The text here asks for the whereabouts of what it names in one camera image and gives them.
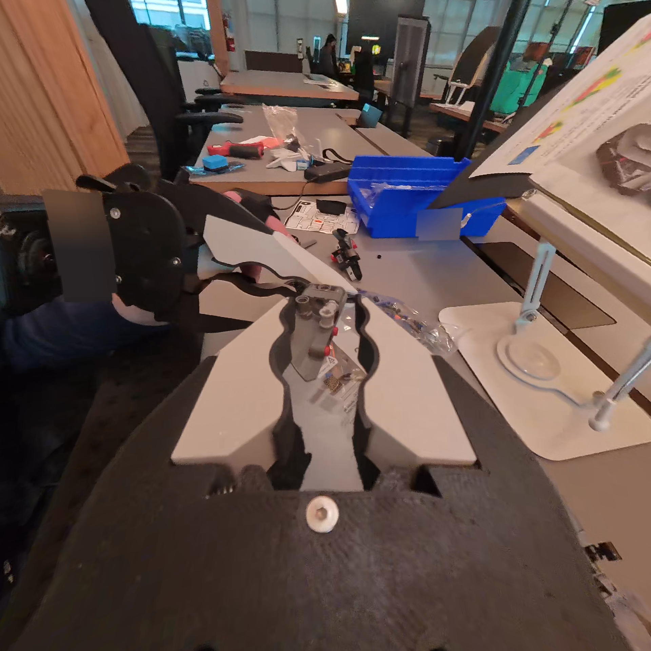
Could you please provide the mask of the small black red brick assembly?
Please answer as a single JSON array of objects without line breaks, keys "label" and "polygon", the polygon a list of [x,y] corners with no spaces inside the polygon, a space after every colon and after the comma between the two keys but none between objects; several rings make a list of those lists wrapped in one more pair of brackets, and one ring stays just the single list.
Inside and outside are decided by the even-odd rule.
[{"label": "small black red brick assembly", "polygon": [[352,235],[344,229],[335,229],[332,235],[337,240],[337,248],[331,253],[331,261],[352,281],[361,281],[360,257]]}]

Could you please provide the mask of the black perforated board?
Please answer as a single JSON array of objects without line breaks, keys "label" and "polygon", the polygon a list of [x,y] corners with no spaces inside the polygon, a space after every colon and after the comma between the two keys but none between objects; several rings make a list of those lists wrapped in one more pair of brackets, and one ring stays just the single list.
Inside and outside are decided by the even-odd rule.
[{"label": "black perforated board", "polygon": [[106,360],[53,501],[78,509],[132,432],[199,364],[203,335],[164,330]]}]

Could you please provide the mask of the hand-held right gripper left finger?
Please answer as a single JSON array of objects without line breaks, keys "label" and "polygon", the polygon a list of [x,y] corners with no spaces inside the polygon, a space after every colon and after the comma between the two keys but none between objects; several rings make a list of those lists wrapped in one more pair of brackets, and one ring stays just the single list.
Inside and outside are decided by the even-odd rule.
[{"label": "hand-held right gripper left finger", "polygon": [[174,464],[224,466],[233,476],[257,466],[274,489],[300,489],[311,454],[284,378],[295,325],[296,300],[284,298],[212,357]]}]

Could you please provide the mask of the blue foil wrapper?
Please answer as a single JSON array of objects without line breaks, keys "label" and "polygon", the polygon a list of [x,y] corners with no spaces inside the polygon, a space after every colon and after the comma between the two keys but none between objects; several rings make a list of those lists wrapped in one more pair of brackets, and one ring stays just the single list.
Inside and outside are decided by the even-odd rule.
[{"label": "blue foil wrapper", "polygon": [[228,173],[233,173],[235,171],[239,171],[241,169],[245,168],[245,163],[243,162],[237,162],[237,161],[229,161],[230,165],[227,170],[225,170],[221,174],[209,174],[203,170],[202,165],[196,165],[196,166],[183,166],[183,170],[188,172],[189,175],[191,176],[201,176],[201,177],[208,177],[208,176],[218,176],[218,175],[224,175]]}]

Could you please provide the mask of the clear bag with warning print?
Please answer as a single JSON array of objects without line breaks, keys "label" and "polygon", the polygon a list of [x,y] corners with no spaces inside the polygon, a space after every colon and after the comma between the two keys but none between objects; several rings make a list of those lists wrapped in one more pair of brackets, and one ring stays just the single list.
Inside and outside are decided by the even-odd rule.
[{"label": "clear bag with warning print", "polygon": [[341,425],[348,427],[354,423],[359,389],[367,374],[359,362],[360,336],[355,329],[353,305],[342,312],[336,328],[309,401],[324,413],[338,416]]}]

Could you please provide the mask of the blue plastic bin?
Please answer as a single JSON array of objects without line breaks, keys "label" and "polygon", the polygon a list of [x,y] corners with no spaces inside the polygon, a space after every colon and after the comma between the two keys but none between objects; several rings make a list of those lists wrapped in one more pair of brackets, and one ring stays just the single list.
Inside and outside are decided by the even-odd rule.
[{"label": "blue plastic bin", "polygon": [[434,207],[469,164],[431,156],[358,156],[348,175],[348,195],[375,239],[484,237],[507,207],[505,198],[470,199],[462,193]]}]

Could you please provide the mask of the building manual in plastic sleeve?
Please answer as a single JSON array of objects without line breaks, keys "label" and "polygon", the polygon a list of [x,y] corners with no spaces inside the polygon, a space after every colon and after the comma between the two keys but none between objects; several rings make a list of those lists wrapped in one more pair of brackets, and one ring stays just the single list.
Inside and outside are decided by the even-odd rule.
[{"label": "building manual in plastic sleeve", "polygon": [[602,143],[596,159],[607,185],[627,197],[650,195],[650,124],[633,125]]}]

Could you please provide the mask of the printed instruction sheet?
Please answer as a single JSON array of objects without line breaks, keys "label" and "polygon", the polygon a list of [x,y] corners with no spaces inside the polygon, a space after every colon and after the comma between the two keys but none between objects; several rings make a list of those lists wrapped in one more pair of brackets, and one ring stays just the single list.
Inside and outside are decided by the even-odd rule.
[{"label": "printed instruction sheet", "polygon": [[555,192],[582,182],[609,188],[597,148],[627,128],[650,124],[650,15],[633,24],[569,81],[471,177],[529,174]]}]

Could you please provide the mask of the clear bag of brick pieces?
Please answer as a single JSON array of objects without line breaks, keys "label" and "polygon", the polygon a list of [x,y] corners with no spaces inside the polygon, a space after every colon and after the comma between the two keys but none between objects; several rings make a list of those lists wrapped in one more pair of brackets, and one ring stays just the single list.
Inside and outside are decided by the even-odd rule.
[{"label": "clear bag of brick pieces", "polygon": [[428,351],[448,357],[458,351],[458,340],[465,330],[438,320],[425,320],[418,311],[403,301],[374,291],[359,289],[358,296],[370,299],[384,314],[418,340]]}]

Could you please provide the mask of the green cover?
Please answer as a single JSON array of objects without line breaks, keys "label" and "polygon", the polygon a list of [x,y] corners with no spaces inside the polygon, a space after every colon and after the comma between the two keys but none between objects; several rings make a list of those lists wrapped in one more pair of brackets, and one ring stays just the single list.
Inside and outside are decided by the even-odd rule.
[{"label": "green cover", "polygon": [[525,107],[530,106],[538,97],[551,63],[552,59],[547,57],[539,67],[537,61],[525,61],[522,54],[516,53],[512,55],[500,78],[490,110],[495,115],[515,113],[520,106],[525,91],[532,83],[524,101]]}]

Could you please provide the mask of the white book stand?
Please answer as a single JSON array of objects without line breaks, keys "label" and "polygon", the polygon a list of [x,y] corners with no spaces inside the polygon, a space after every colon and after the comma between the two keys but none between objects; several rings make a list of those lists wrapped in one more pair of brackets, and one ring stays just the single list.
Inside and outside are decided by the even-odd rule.
[{"label": "white book stand", "polygon": [[566,162],[532,181],[521,215],[541,242],[523,301],[447,307],[439,317],[465,331],[462,357],[539,457],[564,461],[650,443],[650,416],[630,397],[650,371],[650,339],[611,381],[539,313],[562,251],[650,324],[650,177],[623,190],[614,170]]}]

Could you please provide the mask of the upright clear plastic bag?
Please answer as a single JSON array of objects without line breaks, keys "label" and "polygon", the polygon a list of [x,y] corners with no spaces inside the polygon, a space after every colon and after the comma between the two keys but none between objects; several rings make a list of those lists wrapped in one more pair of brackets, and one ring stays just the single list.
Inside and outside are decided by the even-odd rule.
[{"label": "upright clear plastic bag", "polygon": [[273,137],[281,143],[283,148],[297,152],[301,148],[297,109],[262,104],[262,111]]}]

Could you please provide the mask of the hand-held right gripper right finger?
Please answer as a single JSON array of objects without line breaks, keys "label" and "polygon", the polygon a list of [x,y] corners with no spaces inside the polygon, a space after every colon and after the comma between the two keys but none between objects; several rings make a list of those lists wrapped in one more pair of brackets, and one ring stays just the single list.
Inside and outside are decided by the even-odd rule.
[{"label": "hand-held right gripper right finger", "polygon": [[472,468],[477,456],[435,357],[371,299],[355,299],[358,362],[352,445],[362,489],[392,470],[408,487],[422,468]]}]

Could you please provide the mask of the white recycling bin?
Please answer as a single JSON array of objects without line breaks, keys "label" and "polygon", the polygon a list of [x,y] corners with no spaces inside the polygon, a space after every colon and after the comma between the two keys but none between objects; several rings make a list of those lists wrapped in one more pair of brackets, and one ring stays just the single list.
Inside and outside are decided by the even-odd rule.
[{"label": "white recycling bin", "polygon": [[213,61],[177,59],[184,102],[194,102],[202,88],[219,89],[221,80]]}]

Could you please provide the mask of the grey brick beam assembly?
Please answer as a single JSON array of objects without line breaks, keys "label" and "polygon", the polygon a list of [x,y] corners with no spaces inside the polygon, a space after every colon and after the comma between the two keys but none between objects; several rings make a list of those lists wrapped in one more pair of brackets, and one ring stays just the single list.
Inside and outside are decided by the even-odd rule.
[{"label": "grey brick beam assembly", "polygon": [[330,355],[341,311],[348,293],[342,287],[310,284],[296,299],[296,319],[291,338],[292,366],[306,382],[318,378]]}]

